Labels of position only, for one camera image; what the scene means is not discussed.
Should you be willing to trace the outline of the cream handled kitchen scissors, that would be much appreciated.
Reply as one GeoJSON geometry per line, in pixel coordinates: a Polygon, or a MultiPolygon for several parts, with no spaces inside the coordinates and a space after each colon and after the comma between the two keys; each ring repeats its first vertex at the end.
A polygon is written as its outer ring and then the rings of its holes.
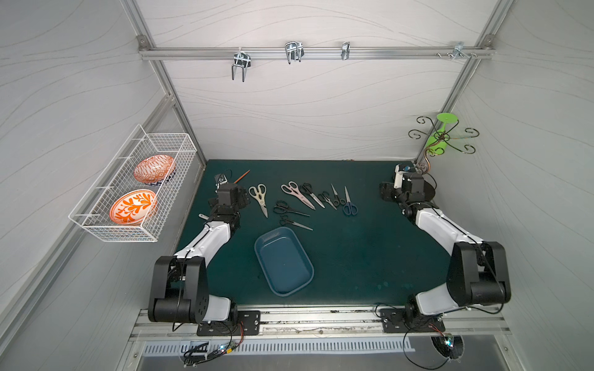
{"type": "Polygon", "coordinates": [[[268,212],[266,202],[265,202],[266,192],[267,192],[267,188],[266,188],[266,185],[263,183],[260,183],[256,186],[251,186],[248,189],[249,195],[258,202],[258,205],[260,205],[260,208],[261,208],[261,211],[262,211],[264,217],[269,218],[269,212],[268,212]]]}

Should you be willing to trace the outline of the blue handled scissors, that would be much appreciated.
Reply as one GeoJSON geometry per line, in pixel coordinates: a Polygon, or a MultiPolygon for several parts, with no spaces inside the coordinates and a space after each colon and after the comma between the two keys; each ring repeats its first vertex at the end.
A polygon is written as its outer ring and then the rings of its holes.
{"type": "Polygon", "coordinates": [[[345,193],[345,204],[343,205],[343,213],[346,216],[357,216],[358,208],[355,204],[353,204],[351,202],[350,194],[346,187],[344,187],[344,193],[345,193]]]}

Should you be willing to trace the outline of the blue plastic storage box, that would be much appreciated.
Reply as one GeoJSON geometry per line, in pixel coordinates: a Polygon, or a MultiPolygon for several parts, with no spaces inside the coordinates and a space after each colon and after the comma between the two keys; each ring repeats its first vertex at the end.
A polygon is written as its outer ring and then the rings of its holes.
{"type": "Polygon", "coordinates": [[[288,227],[261,235],[255,255],[273,294],[288,297],[309,285],[315,270],[299,238],[288,227]]]}

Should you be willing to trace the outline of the black handled large scissors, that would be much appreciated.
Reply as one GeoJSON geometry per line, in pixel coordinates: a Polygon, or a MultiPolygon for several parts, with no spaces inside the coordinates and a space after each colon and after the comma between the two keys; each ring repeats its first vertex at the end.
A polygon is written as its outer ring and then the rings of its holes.
{"type": "Polygon", "coordinates": [[[310,183],[307,183],[307,182],[303,183],[302,185],[299,186],[299,189],[302,191],[302,193],[309,195],[323,209],[325,208],[325,206],[323,205],[323,202],[314,193],[312,185],[310,183]]]}

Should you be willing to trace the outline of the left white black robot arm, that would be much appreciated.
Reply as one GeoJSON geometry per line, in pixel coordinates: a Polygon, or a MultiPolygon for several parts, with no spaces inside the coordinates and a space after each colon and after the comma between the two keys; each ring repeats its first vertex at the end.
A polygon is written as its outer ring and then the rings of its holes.
{"type": "Polygon", "coordinates": [[[234,183],[220,185],[201,232],[173,256],[157,259],[148,297],[150,322],[238,323],[237,305],[210,293],[207,267],[240,228],[240,210],[249,203],[245,188],[234,183]]]}

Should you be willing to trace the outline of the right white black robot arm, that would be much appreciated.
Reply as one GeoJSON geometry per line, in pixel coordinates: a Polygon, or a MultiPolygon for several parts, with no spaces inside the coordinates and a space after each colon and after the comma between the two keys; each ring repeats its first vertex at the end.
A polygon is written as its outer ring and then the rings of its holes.
{"type": "Polygon", "coordinates": [[[417,293],[405,306],[409,324],[463,309],[495,315],[511,299],[507,255],[502,244],[486,241],[452,221],[433,202],[435,189],[410,165],[396,165],[394,180],[380,195],[427,233],[450,256],[445,282],[417,293]]]}

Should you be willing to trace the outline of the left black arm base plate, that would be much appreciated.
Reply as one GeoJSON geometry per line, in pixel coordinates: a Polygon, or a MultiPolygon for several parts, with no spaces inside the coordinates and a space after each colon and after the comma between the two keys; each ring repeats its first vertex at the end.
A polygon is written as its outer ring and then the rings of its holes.
{"type": "Polygon", "coordinates": [[[260,333],[261,312],[256,310],[233,312],[226,321],[201,322],[196,331],[199,337],[206,336],[253,336],[260,333]]]}

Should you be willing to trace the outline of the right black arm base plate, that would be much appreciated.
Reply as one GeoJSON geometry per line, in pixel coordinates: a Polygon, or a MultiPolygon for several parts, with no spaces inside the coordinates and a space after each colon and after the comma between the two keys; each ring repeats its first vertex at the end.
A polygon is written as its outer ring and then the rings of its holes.
{"type": "Polygon", "coordinates": [[[441,333],[446,328],[439,316],[422,315],[412,309],[393,307],[378,309],[382,331],[388,334],[405,334],[406,332],[441,333]]]}

